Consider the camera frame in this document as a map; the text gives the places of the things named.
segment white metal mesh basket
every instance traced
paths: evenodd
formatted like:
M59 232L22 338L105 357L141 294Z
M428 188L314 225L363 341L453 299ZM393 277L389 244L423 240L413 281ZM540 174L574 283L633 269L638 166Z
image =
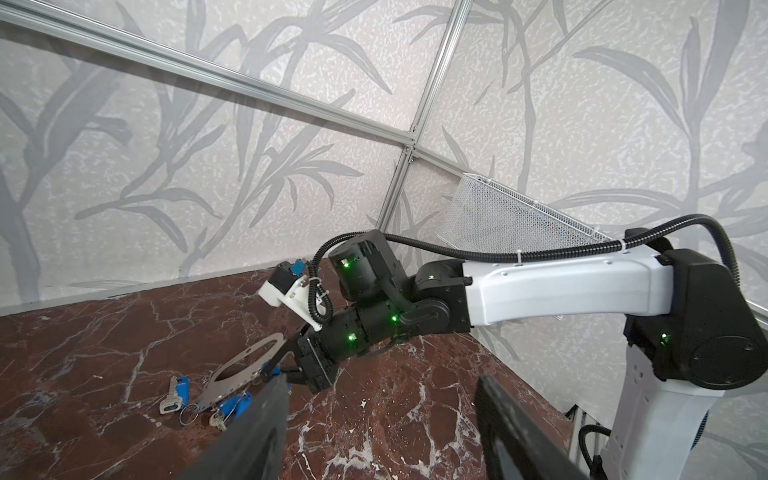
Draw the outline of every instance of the white metal mesh basket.
M613 240L566 214L480 175L464 174L438 238L475 252L534 252Z

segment leaf-patterned wallpaper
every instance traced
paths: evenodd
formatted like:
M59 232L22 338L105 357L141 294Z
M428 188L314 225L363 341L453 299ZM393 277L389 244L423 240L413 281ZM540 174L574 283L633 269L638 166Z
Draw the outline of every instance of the leaf-patterned wallpaper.
M56 3L403 128L444 28L419 0ZM0 307L308 256L401 151L5 24L0 65Z
M768 305L767 31L754 0L475 0L421 143L616 237L712 214L743 292ZM687 230L673 243L717 257ZM623 325L548 317L475 335L556 408L611 425ZM767 402L718 402L685 478L765 477Z

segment white bracket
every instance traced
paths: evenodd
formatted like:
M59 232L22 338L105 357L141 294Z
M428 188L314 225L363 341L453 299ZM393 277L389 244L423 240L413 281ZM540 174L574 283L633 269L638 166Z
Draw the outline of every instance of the white bracket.
M293 285L290 286L285 295L267 280L259 288L259 296L271 306L287 306L305 322L310 324L316 332L323 328L310 315L310 283L307 281L306 275L302 275L297 281L293 282ZM315 301L317 311L320 315L325 315L326 307L322 305L319 298L315 298Z

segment marble surface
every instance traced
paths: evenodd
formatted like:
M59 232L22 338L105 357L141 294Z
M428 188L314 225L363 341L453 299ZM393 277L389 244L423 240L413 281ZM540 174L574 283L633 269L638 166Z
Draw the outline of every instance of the marble surface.
M0 477L176 477L219 432L205 414L186 427L159 415L170 376L187 376L194 398L246 345L300 326L256 295L267 275L1 318ZM427 336L345 362L316 396L293 386L281 478L484 478L472 405L481 374L566 447L571 423L469 334Z

